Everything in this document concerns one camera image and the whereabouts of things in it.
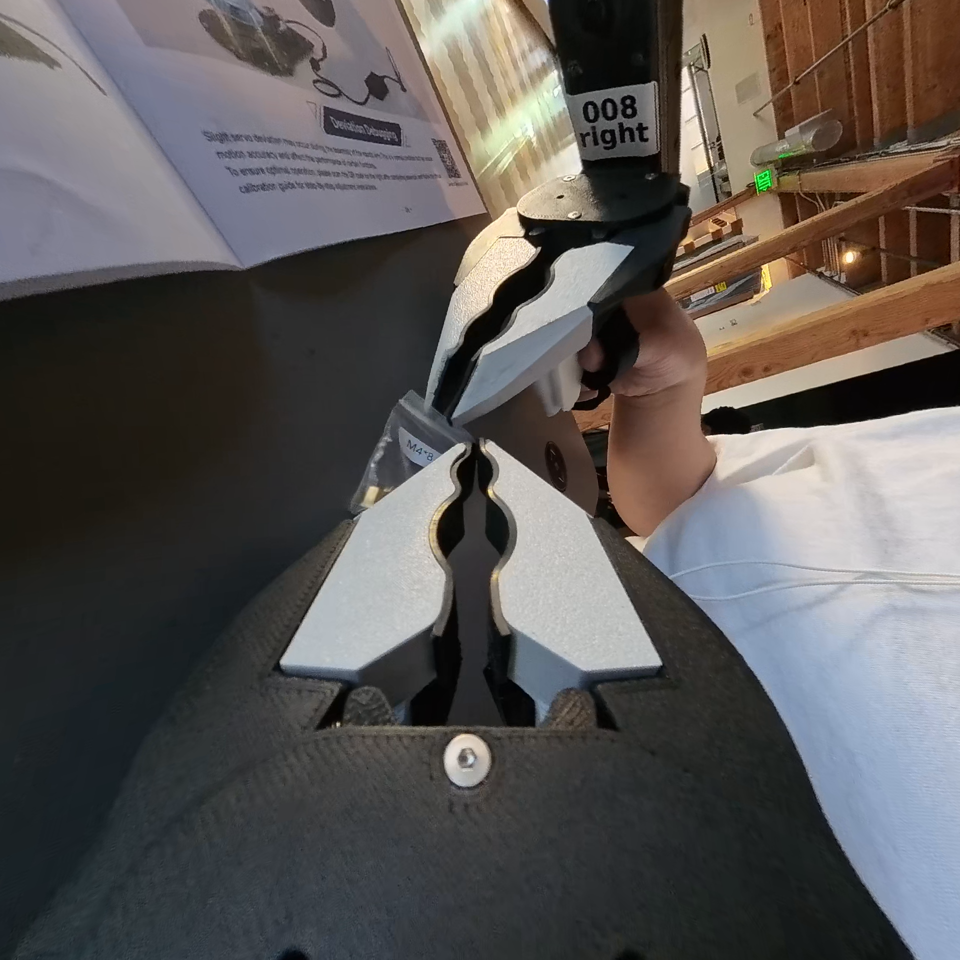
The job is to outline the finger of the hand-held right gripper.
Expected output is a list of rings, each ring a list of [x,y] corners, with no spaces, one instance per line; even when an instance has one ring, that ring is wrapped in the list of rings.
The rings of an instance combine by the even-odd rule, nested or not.
[[[440,331],[426,402],[453,419],[486,345],[508,329],[516,311],[544,293],[562,242],[499,237],[459,282]]]
[[[505,331],[479,351],[452,425],[498,409],[582,350],[594,333],[592,298],[633,251],[631,245],[590,245],[559,256],[545,289],[517,307]]]

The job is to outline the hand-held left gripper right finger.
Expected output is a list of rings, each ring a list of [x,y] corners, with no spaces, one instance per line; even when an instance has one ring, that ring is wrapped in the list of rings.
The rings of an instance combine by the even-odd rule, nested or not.
[[[594,518],[497,443],[478,454],[499,555],[484,675],[503,723],[542,725],[566,690],[657,676],[663,660]]]

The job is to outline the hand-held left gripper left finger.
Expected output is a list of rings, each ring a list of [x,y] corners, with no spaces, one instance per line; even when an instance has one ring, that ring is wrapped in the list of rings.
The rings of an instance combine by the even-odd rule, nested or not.
[[[280,671],[377,688],[392,708],[431,693],[447,710],[462,665],[450,555],[473,485],[474,447],[456,443],[360,514]]]

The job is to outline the small clear screw pouch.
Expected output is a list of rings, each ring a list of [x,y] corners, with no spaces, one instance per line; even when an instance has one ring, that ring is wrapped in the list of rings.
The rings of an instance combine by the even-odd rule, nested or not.
[[[374,506],[454,447],[473,443],[469,432],[451,425],[423,397],[409,390],[390,411],[351,499],[351,514],[357,516]]]

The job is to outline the person's right forearm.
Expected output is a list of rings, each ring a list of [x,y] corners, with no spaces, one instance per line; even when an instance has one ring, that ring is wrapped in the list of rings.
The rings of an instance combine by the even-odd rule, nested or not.
[[[691,384],[613,397],[607,485],[633,534],[653,534],[712,476],[717,455],[702,430],[702,398],[702,389]]]

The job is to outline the dark work desk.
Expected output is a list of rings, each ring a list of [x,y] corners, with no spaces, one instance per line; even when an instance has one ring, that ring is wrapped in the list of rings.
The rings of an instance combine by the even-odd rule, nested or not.
[[[436,736],[274,671],[486,221],[2,307],[2,958],[617,943]]]

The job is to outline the person's right hand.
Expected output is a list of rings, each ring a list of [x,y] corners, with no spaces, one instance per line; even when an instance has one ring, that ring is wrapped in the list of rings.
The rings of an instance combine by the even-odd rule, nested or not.
[[[666,291],[632,296],[622,304],[637,335],[637,354],[618,372],[609,390],[638,402],[683,402],[701,413],[707,350],[690,315]]]

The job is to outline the person in white shirt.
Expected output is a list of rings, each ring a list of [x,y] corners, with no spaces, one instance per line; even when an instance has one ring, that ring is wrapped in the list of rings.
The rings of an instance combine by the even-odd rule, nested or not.
[[[709,442],[643,551],[760,680],[914,957],[958,958],[958,408]]]

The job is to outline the printed instruction manual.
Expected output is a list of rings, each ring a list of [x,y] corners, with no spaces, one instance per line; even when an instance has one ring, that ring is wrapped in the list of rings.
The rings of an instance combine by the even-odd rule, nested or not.
[[[397,2],[3,1],[1,298],[485,212]]]

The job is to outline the silver ventilation duct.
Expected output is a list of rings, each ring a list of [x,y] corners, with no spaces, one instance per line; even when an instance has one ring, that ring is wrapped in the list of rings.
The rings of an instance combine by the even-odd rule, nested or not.
[[[783,138],[756,147],[750,155],[755,168],[792,161],[834,149],[843,136],[844,126],[833,109],[791,127]]]

